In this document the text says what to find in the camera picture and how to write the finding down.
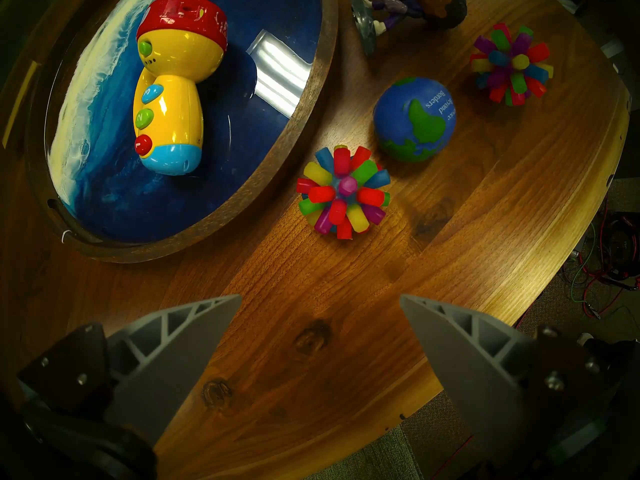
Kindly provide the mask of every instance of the red toy microphone top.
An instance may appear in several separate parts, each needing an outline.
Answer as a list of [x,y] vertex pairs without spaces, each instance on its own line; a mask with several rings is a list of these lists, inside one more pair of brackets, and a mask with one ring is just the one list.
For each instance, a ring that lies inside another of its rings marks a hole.
[[209,0],[155,0],[137,28],[142,34],[158,29],[177,29],[200,34],[227,51],[227,16]]

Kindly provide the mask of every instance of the yellow spike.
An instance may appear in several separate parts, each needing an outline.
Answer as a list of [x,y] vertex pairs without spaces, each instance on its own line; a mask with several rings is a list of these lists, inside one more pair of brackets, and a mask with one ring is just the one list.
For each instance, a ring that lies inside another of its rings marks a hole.
[[347,206],[347,217],[354,231],[364,232],[369,228],[369,220],[364,216],[364,212],[359,204],[354,203]]
[[318,218],[320,218],[321,213],[322,213],[322,210],[317,210],[317,211],[314,211],[313,213],[309,213],[306,216],[306,220],[307,222],[309,222],[309,225],[311,225],[311,227],[316,226],[316,222],[318,221]]
[[545,69],[547,72],[549,72],[549,79],[554,78],[553,66],[547,65],[546,63],[534,63],[534,65],[536,65],[537,67],[540,67],[541,69]]
[[478,72],[478,73],[492,72],[493,69],[494,69],[494,66],[489,61],[488,58],[478,58],[478,59],[472,60],[471,62],[471,70],[473,70],[474,72]]
[[322,168],[315,161],[310,161],[306,164],[305,171],[303,172],[306,178],[311,179],[319,186],[328,186],[334,179],[333,175]]
[[513,68],[517,71],[523,71],[529,66],[529,56],[519,54],[511,60],[511,65],[513,65]]

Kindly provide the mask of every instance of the curly hair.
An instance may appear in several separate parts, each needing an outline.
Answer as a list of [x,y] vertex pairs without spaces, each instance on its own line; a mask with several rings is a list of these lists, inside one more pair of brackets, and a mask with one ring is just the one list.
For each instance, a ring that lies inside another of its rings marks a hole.
[[444,9],[447,10],[447,16],[444,18],[434,15],[424,17],[429,29],[441,31],[459,26],[467,16],[467,0],[451,0]]

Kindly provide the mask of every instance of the blue globe ball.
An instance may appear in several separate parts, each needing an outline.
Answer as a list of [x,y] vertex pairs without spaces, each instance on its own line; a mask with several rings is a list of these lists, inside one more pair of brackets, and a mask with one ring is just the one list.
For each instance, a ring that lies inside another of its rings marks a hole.
[[407,77],[387,89],[373,110],[380,147],[400,161],[423,161],[442,151],[456,127],[447,88],[424,77]]

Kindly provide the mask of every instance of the yellow toy microphone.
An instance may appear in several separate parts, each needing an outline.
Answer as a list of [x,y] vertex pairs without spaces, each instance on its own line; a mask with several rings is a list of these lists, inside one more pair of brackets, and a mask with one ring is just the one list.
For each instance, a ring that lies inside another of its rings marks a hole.
[[155,0],[136,41],[145,67],[133,100],[135,150],[149,170],[188,174],[202,157],[196,84],[216,71],[227,51],[227,17],[209,0]]

